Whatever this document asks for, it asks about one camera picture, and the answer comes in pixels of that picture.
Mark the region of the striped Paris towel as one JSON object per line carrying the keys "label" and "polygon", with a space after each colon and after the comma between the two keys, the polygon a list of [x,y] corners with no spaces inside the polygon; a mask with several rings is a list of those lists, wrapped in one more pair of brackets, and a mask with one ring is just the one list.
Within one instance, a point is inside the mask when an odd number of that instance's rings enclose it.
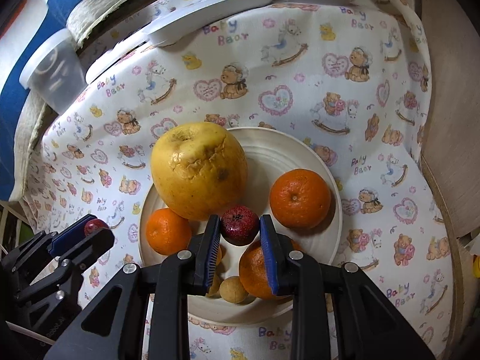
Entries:
{"label": "striped Paris towel", "polygon": [[24,110],[29,92],[19,82],[34,51],[54,33],[68,29],[83,42],[96,22],[125,0],[28,0],[1,37],[1,199],[23,195],[29,143],[43,107]]}

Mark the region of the wooden chair back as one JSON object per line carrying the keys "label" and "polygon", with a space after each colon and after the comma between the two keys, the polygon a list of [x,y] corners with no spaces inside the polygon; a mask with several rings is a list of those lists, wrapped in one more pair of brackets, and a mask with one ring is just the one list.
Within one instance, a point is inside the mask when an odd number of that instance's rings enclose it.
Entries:
{"label": "wooden chair back", "polygon": [[479,31],[465,0],[415,0],[430,48],[432,100],[421,165],[452,250],[453,311],[442,359],[460,347],[479,301],[466,238],[479,234]]}

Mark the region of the red hawthorn fruit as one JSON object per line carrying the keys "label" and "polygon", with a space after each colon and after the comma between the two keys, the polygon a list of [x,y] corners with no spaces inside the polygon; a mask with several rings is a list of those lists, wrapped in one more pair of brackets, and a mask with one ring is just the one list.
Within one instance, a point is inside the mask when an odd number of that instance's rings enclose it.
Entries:
{"label": "red hawthorn fruit", "polygon": [[221,217],[221,235],[235,246],[249,245],[260,230],[260,219],[250,208],[236,205]]}
{"label": "red hawthorn fruit", "polygon": [[101,219],[91,219],[84,226],[85,236],[89,236],[102,228],[109,228],[109,226]]}

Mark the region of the clear plastic lidded container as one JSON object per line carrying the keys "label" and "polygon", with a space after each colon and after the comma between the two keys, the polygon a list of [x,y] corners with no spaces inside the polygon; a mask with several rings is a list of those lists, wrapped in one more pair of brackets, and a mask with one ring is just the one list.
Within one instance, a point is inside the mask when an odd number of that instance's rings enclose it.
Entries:
{"label": "clear plastic lidded container", "polygon": [[19,75],[19,83],[39,95],[58,115],[70,108],[87,84],[75,39],[67,28],[35,50]]}

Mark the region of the yellow toy bottle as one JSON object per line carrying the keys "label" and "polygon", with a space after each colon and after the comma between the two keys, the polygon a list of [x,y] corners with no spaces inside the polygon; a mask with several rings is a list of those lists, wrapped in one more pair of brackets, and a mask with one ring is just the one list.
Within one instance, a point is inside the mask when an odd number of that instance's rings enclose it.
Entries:
{"label": "yellow toy bottle", "polygon": [[473,257],[472,272],[476,278],[480,278],[480,256],[475,255]]}

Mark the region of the large orange mandarin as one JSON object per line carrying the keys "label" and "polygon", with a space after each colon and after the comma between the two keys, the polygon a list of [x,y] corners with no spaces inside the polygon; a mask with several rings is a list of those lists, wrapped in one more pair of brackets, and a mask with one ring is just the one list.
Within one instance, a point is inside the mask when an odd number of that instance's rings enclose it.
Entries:
{"label": "large orange mandarin", "polygon": [[252,242],[243,252],[238,264],[239,279],[253,297],[266,301],[280,301],[287,296],[276,296],[270,289],[260,239]]}

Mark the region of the baby bear printed cloth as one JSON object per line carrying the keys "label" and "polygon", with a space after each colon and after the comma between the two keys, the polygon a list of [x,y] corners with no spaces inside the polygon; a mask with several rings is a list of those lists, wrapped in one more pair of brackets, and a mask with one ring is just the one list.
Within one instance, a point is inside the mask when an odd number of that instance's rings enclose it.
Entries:
{"label": "baby bear printed cloth", "polygon": [[275,150],[299,146],[325,163],[343,226],[332,241],[320,234],[297,242],[335,265],[356,263],[443,356],[452,258],[417,165],[431,102],[428,47],[404,0],[356,1],[278,3],[170,47],[146,44],[54,122],[28,174],[34,228],[59,232],[93,214],[115,233],[113,248],[84,274],[80,306],[140,259],[157,139],[185,123],[211,122],[269,135]]}

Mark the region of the small orange mandarin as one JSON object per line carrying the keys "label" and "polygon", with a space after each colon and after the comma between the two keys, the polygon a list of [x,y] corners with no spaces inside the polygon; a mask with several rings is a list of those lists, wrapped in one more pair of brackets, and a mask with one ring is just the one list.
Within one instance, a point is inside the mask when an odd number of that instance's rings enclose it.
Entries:
{"label": "small orange mandarin", "polygon": [[169,256],[188,248],[191,225],[169,208],[158,209],[146,223],[145,237],[155,252]]}

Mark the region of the large yellow pomelo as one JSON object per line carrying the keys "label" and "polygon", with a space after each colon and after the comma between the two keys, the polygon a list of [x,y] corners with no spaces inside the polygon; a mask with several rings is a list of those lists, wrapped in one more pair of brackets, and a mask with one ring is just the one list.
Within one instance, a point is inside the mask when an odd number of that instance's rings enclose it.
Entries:
{"label": "large yellow pomelo", "polygon": [[239,141],[210,122],[182,124],[164,133],[151,153],[157,193],[182,218],[205,221],[241,202],[247,159]]}

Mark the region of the small yellow kumquat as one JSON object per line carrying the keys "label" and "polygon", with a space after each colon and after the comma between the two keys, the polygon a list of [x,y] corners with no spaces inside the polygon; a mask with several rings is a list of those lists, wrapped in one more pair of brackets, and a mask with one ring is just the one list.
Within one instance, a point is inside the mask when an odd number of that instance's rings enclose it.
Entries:
{"label": "small yellow kumquat", "polygon": [[244,302],[249,293],[240,281],[238,276],[231,276],[223,280],[219,288],[220,296],[229,303],[238,304]]}

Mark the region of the white desk lamp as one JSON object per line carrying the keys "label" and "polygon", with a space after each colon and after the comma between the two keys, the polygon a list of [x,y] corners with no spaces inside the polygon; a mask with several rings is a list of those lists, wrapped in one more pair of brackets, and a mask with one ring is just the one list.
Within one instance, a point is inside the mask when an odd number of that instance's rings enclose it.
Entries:
{"label": "white desk lamp", "polygon": [[170,46],[208,24],[270,2],[272,0],[200,0],[153,20],[145,27],[145,33],[152,44]]}

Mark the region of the medium orange mandarin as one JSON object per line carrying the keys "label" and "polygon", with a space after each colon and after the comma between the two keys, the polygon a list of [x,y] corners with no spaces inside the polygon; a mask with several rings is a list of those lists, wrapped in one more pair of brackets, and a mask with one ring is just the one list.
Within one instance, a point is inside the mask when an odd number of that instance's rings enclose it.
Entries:
{"label": "medium orange mandarin", "polygon": [[273,216],[286,228],[310,230],[323,222],[332,198],[326,181],[307,169],[294,169],[272,185],[269,204]]}

